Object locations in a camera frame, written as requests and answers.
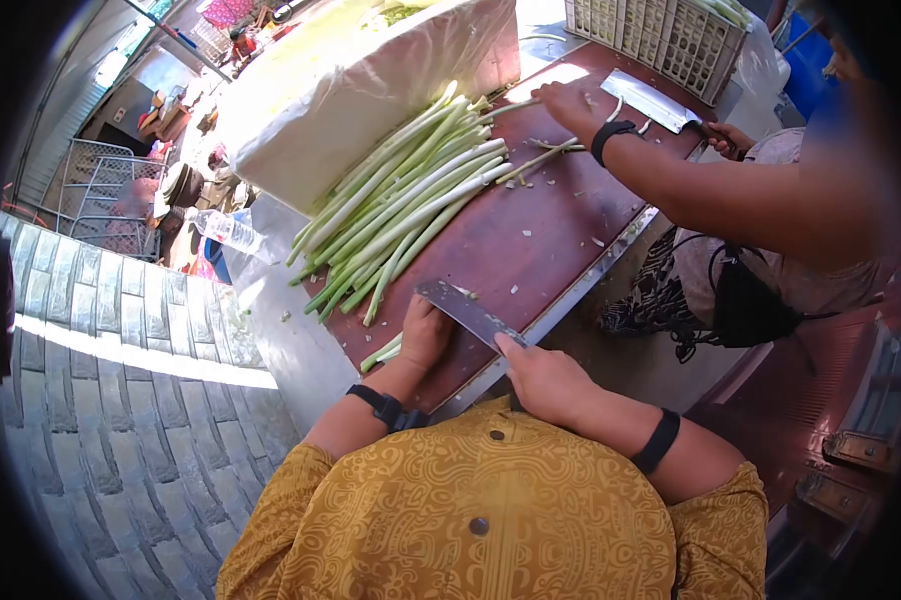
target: pink umbrella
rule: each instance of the pink umbrella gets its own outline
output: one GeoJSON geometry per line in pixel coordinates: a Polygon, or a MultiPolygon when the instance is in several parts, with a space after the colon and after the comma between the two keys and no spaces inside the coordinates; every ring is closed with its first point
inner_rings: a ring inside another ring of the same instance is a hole
{"type": "Polygon", "coordinates": [[[227,29],[254,9],[254,0],[204,0],[197,6],[199,15],[217,29],[227,29]]]}

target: plastic crate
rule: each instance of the plastic crate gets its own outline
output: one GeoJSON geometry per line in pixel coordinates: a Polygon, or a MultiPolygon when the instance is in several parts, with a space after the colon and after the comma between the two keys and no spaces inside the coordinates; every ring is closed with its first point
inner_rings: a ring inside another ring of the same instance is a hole
{"type": "Polygon", "coordinates": [[[747,31],[684,0],[564,0],[564,29],[673,80],[709,107],[734,72],[747,31]]]}

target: cutting board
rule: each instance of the cutting board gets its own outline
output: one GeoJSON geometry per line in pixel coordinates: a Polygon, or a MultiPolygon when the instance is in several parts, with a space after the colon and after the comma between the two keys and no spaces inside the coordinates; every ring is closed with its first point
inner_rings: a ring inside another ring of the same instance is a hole
{"type": "MultiPolygon", "coordinates": [[[[541,83],[565,81],[586,90],[598,110],[611,114],[617,99],[600,89],[615,68],[654,86],[681,102],[702,118],[715,120],[714,112],[664,76],[604,46],[588,43],[566,54],[534,76],[525,79],[508,97],[529,97],[541,83]]],[[[495,103],[505,106],[507,101],[495,103]]],[[[641,126],[647,117],[625,106],[618,119],[641,126]]],[[[571,137],[542,105],[506,112],[494,119],[494,138],[504,138],[509,161],[523,164],[542,150],[529,138],[561,143],[571,137]]],[[[699,133],[685,129],[674,134],[656,123],[646,133],[650,143],[660,139],[660,148],[681,159],[703,141],[699,133]]],[[[627,227],[644,202],[618,182],[588,152],[554,157],[524,174],[533,187],[507,189],[489,186],[472,199],[417,259],[385,292],[384,301],[371,327],[361,322],[368,299],[355,311],[343,315],[335,310],[325,325],[344,345],[354,366],[378,350],[402,329],[414,285],[434,278],[467,288],[479,295],[479,303],[511,328],[525,330],[558,299],[588,268],[594,265],[615,238],[627,227]],[[600,240],[605,247],[592,241],[600,240]]],[[[324,281],[305,282],[313,297],[324,281]]],[[[441,362],[418,390],[421,409],[433,411],[497,355],[474,335],[457,328],[441,362]]]]}

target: floor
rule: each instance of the floor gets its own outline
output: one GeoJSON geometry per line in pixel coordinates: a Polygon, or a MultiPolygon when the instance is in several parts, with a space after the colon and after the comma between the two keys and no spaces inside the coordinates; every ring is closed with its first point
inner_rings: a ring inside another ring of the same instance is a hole
{"type": "Polygon", "coordinates": [[[37,518],[89,597],[213,598],[301,438],[233,289],[6,214],[4,433],[37,518]]]}
{"type": "MultiPolygon", "coordinates": [[[[543,338],[540,346],[572,356],[606,390],[684,413],[730,371],[745,350],[701,344],[690,361],[681,365],[674,356],[674,342],[666,333],[612,339],[595,326],[604,303],[615,302],[629,293],[648,248],[670,226],[663,215],[654,219],[601,282],[543,338]]],[[[504,377],[485,398],[510,391],[510,383],[504,377]]]]}
{"type": "Polygon", "coordinates": [[[586,40],[564,30],[563,2],[553,0],[517,0],[516,34],[520,40],[520,77],[527,78],[557,59],[583,45],[586,40]],[[564,41],[530,38],[540,34],[558,36],[564,41]]]}

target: patterned clothing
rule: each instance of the patterned clothing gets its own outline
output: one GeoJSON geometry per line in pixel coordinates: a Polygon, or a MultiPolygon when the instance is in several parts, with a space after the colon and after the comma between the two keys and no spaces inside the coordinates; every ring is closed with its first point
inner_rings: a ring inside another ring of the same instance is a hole
{"type": "Polygon", "coordinates": [[[631,293],[601,309],[601,330],[627,337],[707,329],[688,308],[680,279],[673,275],[676,234],[672,225],[650,246],[631,293]]]}
{"type": "Polygon", "coordinates": [[[675,506],[624,456],[477,405],[334,463],[296,446],[224,560],[231,598],[764,598],[750,462],[675,506]]]}
{"type": "Polygon", "coordinates": [[[254,9],[254,0],[204,0],[196,8],[197,14],[217,29],[227,29],[254,9]]]}

